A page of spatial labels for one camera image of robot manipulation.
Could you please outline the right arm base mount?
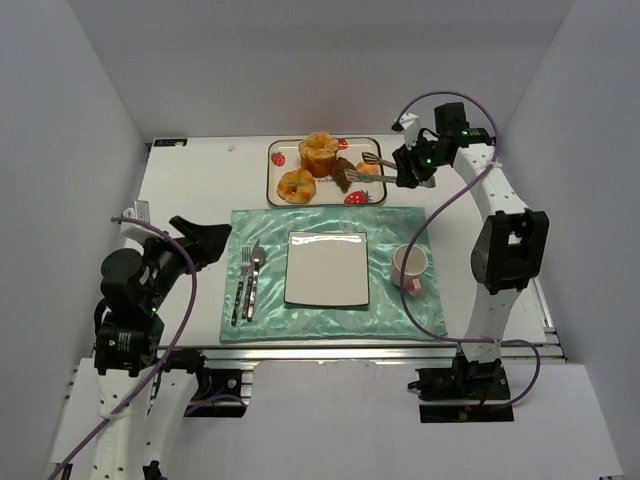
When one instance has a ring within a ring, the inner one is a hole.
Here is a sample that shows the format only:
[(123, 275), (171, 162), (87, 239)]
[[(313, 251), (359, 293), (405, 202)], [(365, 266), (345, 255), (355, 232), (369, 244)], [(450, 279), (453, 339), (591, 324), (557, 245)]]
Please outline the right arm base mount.
[(407, 389), (419, 398), (423, 424), (507, 423), (511, 391), (500, 359), (468, 361), (457, 354), (446, 368), (421, 368)]

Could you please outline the metal serving tongs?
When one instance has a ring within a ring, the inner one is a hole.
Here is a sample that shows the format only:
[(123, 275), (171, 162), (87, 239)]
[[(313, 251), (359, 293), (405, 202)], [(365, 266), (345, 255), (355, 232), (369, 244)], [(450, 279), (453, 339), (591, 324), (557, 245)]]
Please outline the metal serving tongs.
[(401, 173), (404, 178), (415, 179), (418, 187), (432, 189), (436, 187), (435, 171), (437, 165), (430, 158), (409, 158), (402, 160), (400, 165), (385, 160), (377, 154), (364, 152), (362, 161), (356, 166), (341, 166), (338, 171), (349, 183), (389, 183), (397, 185), (397, 176), (384, 175), (387, 169), (396, 174)]

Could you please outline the brown chocolate croissant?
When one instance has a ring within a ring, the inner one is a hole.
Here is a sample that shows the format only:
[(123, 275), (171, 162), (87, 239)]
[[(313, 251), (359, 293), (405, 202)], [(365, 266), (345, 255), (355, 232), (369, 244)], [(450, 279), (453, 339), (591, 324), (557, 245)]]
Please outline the brown chocolate croissant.
[(345, 174), (347, 170), (356, 170), (356, 167), (346, 158), (338, 157), (331, 170), (331, 177), (343, 193), (346, 193), (352, 184)]

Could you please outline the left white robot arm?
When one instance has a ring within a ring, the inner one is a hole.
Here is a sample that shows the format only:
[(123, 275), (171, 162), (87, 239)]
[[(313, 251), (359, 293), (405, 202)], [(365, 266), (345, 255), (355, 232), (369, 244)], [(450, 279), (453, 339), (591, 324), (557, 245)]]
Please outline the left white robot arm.
[(179, 238), (142, 232), (133, 223), (142, 248), (118, 249), (101, 265), (94, 368), (106, 425), (97, 435), (94, 479), (165, 478), (184, 412), (209, 383), (200, 351), (159, 350), (164, 323), (158, 310), (181, 275), (195, 277), (220, 259), (232, 228), (180, 216), (170, 223)]

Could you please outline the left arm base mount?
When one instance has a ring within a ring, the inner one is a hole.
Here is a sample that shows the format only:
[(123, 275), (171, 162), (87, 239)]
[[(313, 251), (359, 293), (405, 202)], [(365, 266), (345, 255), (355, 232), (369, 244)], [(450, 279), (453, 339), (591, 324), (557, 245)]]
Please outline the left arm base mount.
[(173, 351), (163, 372), (181, 372), (194, 376), (197, 389), (187, 404), (185, 417), (242, 418), (248, 398), (242, 394), (244, 372), (236, 368), (211, 367), (204, 353), (196, 349)]

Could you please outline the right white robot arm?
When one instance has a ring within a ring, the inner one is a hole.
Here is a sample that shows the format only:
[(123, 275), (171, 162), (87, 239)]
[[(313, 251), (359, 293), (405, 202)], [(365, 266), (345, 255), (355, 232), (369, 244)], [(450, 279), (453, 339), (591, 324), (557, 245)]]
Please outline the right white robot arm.
[(500, 345), (520, 293), (541, 269), (549, 218), (515, 193), (498, 162), (498, 143), (469, 125), (461, 102), (435, 108), (436, 137), (424, 135), (418, 116), (402, 113), (392, 128), (404, 137), (393, 154), (396, 184), (425, 185), (440, 167), (465, 183), (483, 221), (470, 264), (477, 293), (467, 331), (459, 340), (460, 367), (468, 376), (489, 376), (499, 367)]

